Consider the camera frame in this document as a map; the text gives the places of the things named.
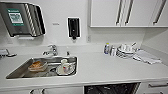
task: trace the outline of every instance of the lower cabinet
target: lower cabinet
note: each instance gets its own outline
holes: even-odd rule
[[[84,87],[1,91],[0,94],[84,94]]]
[[[141,83],[136,94],[168,94],[168,81]]]
[[[40,93],[38,89],[34,89],[34,90],[1,91],[0,94],[40,94]]]
[[[46,88],[40,90],[41,94],[84,94],[84,87]]]

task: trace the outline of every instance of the drawer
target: drawer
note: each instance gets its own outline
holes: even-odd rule
[[[168,81],[141,83],[136,94],[168,94]]]

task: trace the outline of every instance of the upper cabinet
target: upper cabinet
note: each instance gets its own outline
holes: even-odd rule
[[[119,27],[124,0],[91,0],[91,27]]]
[[[164,0],[91,0],[90,27],[149,27],[152,19],[156,19],[160,13],[163,2]],[[167,2],[159,21],[155,25],[152,22],[152,26],[165,24],[168,27],[166,4]]]
[[[157,0],[126,0],[121,26],[148,27],[156,4]]]
[[[168,1],[158,0],[149,23],[150,27],[168,27]]]

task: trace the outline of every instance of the cup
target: cup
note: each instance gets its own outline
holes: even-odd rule
[[[126,45],[125,44],[121,44],[121,51],[125,52],[126,50]]]
[[[70,68],[72,67],[72,65],[70,63],[63,63],[62,64],[62,68],[63,68],[63,71],[65,73],[68,73],[70,71]]]
[[[132,52],[132,46],[126,45],[126,52]]]

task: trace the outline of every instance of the white wall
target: white wall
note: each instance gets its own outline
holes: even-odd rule
[[[142,45],[168,54],[168,28],[148,28]]]
[[[46,28],[46,34],[33,41],[18,40],[9,37],[4,25],[0,24],[0,47],[35,47],[56,45],[85,45],[85,44],[132,44],[137,43],[140,47],[145,28],[89,28],[88,23],[88,0],[0,0],[4,2],[28,2],[37,4],[42,9],[42,15]],[[68,37],[67,18],[79,17],[81,37],[73,43]]]
[[[80,18],[81,37],[77,40],[75,45],[85,44],[87,35],[87,0],[0,0],[4,2],[28,2],[37,4],[41,7],[44,19],[46,34],[34,41],[18,40],[17,38],[10,38],[7,35],[4,26],[0,27],[1,37],[0,42],[3,46],[41,46],[48,44],[73,44],[68,37],[68,17]]]

